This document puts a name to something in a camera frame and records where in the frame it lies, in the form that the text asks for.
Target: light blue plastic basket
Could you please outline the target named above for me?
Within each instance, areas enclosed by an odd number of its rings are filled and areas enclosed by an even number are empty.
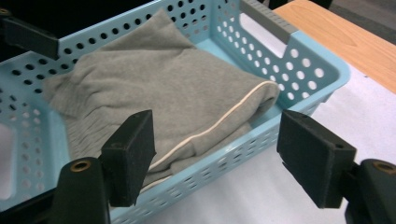
[[[0,211],[54,188],[70,160],[63,121],[41,98],[42,79],[70,72],[81,55],[131,32],[161,7],[199,49],[276,81],[281,93],[251,132],[145,191],[137,206],[113,209],[113,223],[137,223],[265,150],[277,140],[282,109],[311,115],[349,79],[342,60],[255,0],[159,0],[135,8],[61,39],[57,61],[28,52],[0,63],[0,123],[13,133],[12,192]],[[287,44],[282,57],[241,27],[241,9]]]

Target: basket handle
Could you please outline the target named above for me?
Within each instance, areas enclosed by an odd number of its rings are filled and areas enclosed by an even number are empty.
[[[289,42],[290,35],[298,31],[295,26],[257,0],[241,0],[240,9],[285,44]]]

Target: plastic basket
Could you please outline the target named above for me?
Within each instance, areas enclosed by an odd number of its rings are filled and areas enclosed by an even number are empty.
[[[113,223],[141,221],[265,150],[277,140],[282,109],[311,115],[348,81],[342,60],[255,0],[151,2],[61,39],[57,61],[28,52],[0,63],[0,123],[13,135],[12,191],[0,201],[0,211],[54,188],[70,161],[63,121],[40,96],[42,79],[71,71],[81,55],[132,31],[160,7],[199,49],[276,81],[281,93],[251,132],[143,192],[137,206],[113,209]],[[287,44],[282,57],[241,27],[241,12]]]

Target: gray floor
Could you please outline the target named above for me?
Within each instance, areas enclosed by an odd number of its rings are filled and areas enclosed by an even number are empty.
[[[396,0],[333,0],[330,11],[396,44]]]

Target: folded gray fabric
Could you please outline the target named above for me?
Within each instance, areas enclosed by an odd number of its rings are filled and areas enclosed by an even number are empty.
[[[164,10],[45,79],[43,90],[64,118],[72,159],[98,157],[130,115],[151,109],[157,155],[146,185],[206,155],[278,96],[275,82],[197,49]]]

